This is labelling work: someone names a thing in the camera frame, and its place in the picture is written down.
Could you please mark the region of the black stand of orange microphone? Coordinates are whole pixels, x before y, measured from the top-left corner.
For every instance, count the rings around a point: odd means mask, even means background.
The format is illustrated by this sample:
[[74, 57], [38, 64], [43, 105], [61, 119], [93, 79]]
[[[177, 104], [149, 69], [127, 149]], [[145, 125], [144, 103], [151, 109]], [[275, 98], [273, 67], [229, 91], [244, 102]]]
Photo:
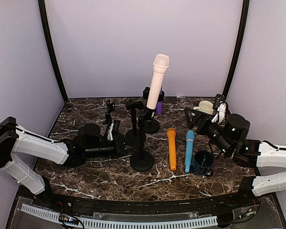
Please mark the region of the black stand of orange microphone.
[[138, 146], [140, 143], [140, 129], [137, 128], [136, 110], [143, 110], [144, 104], [141, 101], [129, 100], [126, 103], [126, 110], [130, 111], [132, 129], [125, 134], [125, 141], [129, 145]]

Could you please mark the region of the black stand of pink microphone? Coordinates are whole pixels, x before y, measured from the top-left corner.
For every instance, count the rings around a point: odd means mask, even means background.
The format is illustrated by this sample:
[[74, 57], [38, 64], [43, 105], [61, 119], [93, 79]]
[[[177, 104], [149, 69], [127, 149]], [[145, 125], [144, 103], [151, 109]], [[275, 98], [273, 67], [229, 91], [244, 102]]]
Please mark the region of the black stand of pink microphone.
[[139, 146], [138, 150], [136, 150], [131, 158], [130, 158], [130, 165], [132, 169], [138, 172], [146, 172], [149, 171], [153, 165], [154, 165], [154, 157], [153, 155], [144, 150], [144, 139], [143, 136], [145, 134], [143, 128], [144, 128], [144, 122], [147, 118], [148, 121], [151, 120], [152, 114], [154, 110], [149, 109], [147, 107], [144, 108], [143, 114], [139, 117]]

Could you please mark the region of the blue microphone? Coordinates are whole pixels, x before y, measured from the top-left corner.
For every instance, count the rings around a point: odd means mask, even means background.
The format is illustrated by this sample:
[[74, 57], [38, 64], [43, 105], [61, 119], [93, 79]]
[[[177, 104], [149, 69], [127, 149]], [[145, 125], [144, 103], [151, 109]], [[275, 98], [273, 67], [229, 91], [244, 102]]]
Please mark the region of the blue microphone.
[[190, 167], [192, 165], [194, 139], [195, 139], [194, 131], [193, 130], [187, 131], [187, 133], [186, 133], [185, 159], [184, 159], [185, 173], [190, 172]]

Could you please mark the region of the orange microphone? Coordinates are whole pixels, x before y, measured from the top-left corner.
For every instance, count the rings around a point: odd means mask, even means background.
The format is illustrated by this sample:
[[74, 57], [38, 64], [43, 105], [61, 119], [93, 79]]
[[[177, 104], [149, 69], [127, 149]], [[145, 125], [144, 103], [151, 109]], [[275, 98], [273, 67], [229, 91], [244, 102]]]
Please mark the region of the orange microphone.
[[176, 159], [176, 131], [174, 128], [169, 128], [167, 130], [168, 146], [169, 146], [169, 163], [170, 170], [175, 171], [177, 168], [177, 159]]

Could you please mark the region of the black stand of blue microphone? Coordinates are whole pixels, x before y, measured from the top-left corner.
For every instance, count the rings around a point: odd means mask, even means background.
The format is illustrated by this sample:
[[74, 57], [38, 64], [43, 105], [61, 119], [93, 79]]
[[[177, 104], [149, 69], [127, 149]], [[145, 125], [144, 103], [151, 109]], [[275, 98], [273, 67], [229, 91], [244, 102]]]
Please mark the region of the black stand of blue microphone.
[[112, 117], [111, 117], [111, 112], [115, 110], [115, 102], [111, 102], [110, 100], [106, 101], [106, 113], [105, 113], [105, 119], [106, 119], [106, 124], [111, 125], [112, 123]]

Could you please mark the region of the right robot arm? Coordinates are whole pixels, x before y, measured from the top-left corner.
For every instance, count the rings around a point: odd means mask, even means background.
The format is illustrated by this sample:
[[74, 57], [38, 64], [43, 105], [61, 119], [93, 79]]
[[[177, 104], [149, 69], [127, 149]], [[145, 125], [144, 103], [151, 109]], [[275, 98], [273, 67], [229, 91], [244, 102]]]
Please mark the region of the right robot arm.
[[[248, 140], [250, 122], [239, 114], [230, 114], [221, 127], [212, 121], [211, 115], [184, 109], [189, 129], [196, 127], [196, 133], [205, 135], [210, 145], [215, 145], [221, 155], [231, 157], [241, 167], [258, 169], [262, 167], [286, 168], [286, 146], [277, 146], [269, 141]], [[243, 178], [239, 192], [234, 195], [234, 203], [244, 207], [252, 199], [268, 193], [286, 190], [286, 171], [268, 175]]]

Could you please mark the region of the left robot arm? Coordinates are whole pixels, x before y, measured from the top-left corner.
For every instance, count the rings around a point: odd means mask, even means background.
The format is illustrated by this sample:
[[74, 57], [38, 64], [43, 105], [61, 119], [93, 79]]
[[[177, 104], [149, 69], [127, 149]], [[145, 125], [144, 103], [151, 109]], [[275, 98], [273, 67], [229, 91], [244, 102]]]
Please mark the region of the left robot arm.
[[46, 178], [35, 173], [16, 153], [25, 153], [47, 159], [64, 167], [84, 165], [88, 158], [120, 157], [139, 145], [127, 142], [119, 132], [120, 122], [114, 121], [107, 126], [104, 134], [97, 124], [86, 124], [79, 128], [73, 140], [54, 140], [33, 133], [8, 117], [0, 123], [0, 170], [7, 172], [19, 184], [25, 186], [47, 208], [54, 208], [58, 198], [51, 193]]

